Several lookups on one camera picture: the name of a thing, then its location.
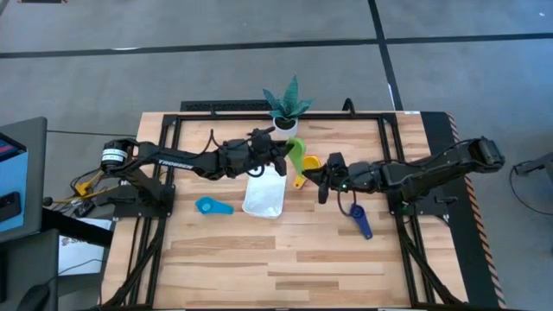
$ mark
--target wooden tabletop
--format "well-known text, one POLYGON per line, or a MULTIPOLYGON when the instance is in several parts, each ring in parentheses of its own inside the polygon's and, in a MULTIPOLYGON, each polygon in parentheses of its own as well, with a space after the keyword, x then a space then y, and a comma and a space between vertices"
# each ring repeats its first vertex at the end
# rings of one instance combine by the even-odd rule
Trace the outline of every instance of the wooden tabletop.
MULTIPOLYGON (((144 113, 138 141, 157 143, 163 114, 144 113)), ((428 156, 423 122, 417 114, 397 114, 408 161, 428 156)), ((245 137, 270 121, 187 121, 179 149, 200 152, 214 129, 218 142, 245 137)), ((392 145, 391 131, 389 142, 392 145)), ((305 120, 298 137, 307 155, 323 162, 341 152, 346 163, 383 159, 378 126, 371 120, 305 120)), ((168 146, 171 144, 168 135, 168 146)), ((151 174, 151 167, 143 168, 151 174)), ((254 218, 242 211, 247 175, 220 181, 175 171, 176 200, 163 240, 155 308, 369 308, 409 306, 395 220, 383 194, 358 194, 374 237, 366 240, 352 219, 342 216, 336 195, 317 203, 317 186, 293 187, 291 163, 283 213, 278 219, 254 218), (194 205, 211 196, 234 207, 233 215, 199 213, 194 205)), ((351 202, 351 194, 342 201, 351 202)), ((419 217, 430 266, 451 292, 467 295, 449 228, 433 216, 419 217)), ((135 219, 118 222, 105 269, 102 293, 111 297, 126 278, 135 219)), ((423 286, 416 264, 419 299, 423 286)), ((143 273, 143 301, 149 267, 143 273)))

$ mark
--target concrete floor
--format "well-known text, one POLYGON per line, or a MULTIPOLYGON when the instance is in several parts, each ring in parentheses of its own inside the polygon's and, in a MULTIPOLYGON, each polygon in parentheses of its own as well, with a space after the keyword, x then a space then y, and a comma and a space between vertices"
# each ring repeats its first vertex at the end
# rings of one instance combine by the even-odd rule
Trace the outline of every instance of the concrete floor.
MULTIPOLYGON (((553 3, 545 0, 377 4, 388 38, 553 31, 553 3)), ((0 16, 0 53, 375 37, 364 0, 12 0, 0 16)), ((507 178, 512 164, 553 151, 553 41, 388 48, 405 110, 450 111, 462 138, 485 135, 502 148, 507 167, 472 178, 507 306, 549 310, 553 218, 524 209, 507 178)), ((50 130, 134 134, 143 111, 177 111, 181 100, 262 98, 263 87, 283 88, 293 74, 301 93, 317 98, 314 109, 338 109, 345 97, 358 110, 392 108, 376 45, 254 49, 0 60, 0 124, 45 116, 50 130)), ((48 134, 45 195, 67 194, 110 139, 48 134)), ((543 172, 517 179, 517 187, 553 213, 543 172)), ((62 297, 60 310, 91 306, 97 287, 62 297)))

